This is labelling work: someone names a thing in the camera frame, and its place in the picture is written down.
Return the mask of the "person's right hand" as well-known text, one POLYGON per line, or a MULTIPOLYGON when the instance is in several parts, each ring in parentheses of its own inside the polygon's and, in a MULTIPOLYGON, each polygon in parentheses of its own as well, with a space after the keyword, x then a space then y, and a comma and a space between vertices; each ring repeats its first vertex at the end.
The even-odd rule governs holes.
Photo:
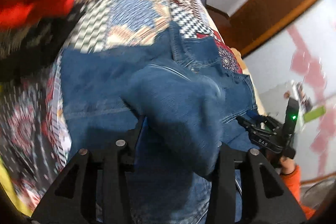
POLYGON ((295 171, 296 163, 293 159, 289 157, 282 156, 279 160, 279 163, 281 165, 281 173, 282 174, 291 174, 295 171))

